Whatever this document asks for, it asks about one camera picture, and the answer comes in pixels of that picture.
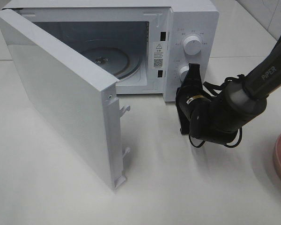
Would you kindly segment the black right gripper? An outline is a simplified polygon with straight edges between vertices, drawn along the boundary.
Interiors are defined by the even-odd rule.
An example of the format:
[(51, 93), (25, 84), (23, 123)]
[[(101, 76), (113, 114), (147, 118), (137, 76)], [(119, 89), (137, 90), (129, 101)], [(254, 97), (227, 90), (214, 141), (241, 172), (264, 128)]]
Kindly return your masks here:
[(200, 64), (189, 63), (188, 77), (176, 91), (176, 108), (181, 134), (189, 134), (191, 114), (201, 102), (211, 101), (212, 97), (203, 90)]

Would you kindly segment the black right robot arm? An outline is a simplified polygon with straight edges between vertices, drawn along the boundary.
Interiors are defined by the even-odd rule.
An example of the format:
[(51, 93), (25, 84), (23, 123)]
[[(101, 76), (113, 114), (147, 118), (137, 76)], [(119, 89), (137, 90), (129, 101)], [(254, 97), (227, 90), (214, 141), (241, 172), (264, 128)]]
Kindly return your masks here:
[(281, 86), (281, 41), (248, 75), (227, 77), (220, 86), (202, 82), (200, 65), (189, 64), (176, 92), (180, 132), (189, 138), (231, 147), (242, 127), (266, 109)]

